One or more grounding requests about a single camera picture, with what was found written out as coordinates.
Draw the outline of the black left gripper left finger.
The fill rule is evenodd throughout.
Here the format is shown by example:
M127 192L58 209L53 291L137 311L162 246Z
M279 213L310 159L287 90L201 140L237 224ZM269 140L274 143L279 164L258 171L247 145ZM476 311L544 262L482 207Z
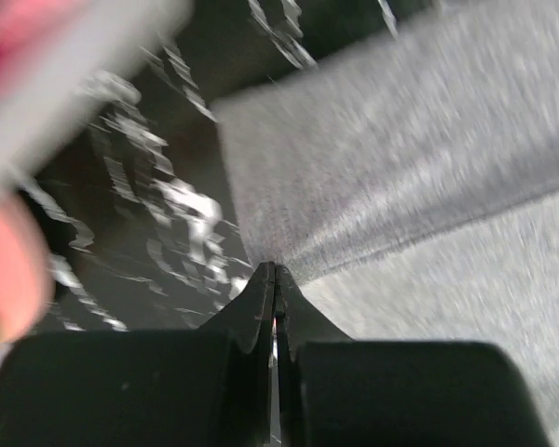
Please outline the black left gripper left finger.
M261 446L275 267L195 330L42 333L0 367L0 446Z

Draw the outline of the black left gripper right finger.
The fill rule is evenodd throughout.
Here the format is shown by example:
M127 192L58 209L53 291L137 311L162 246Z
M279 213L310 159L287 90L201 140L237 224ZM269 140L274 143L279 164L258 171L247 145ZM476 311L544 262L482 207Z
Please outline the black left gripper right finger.
M519 369L476 341L356 341L275 270L286 446L546 446Z

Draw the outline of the grey t shirt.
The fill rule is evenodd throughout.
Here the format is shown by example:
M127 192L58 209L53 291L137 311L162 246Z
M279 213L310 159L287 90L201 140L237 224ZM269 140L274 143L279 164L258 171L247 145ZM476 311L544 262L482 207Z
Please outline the grey t shirt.
M214 114L250 260L355 337L471 339L559 446L559 1L474 1Z

